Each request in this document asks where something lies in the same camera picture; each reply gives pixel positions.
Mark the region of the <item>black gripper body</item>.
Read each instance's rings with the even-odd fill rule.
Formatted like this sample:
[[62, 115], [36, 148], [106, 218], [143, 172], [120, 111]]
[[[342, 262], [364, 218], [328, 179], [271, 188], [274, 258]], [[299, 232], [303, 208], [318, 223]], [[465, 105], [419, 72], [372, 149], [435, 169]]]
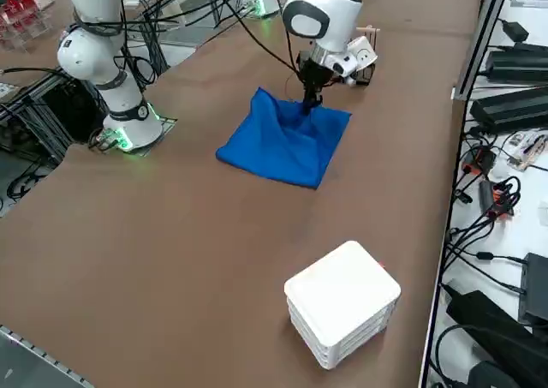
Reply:
[[298, 54], [299, 78], [306, 90], [317, 91], [329, 83], [333, 72], [312, 60], [308, 51]]

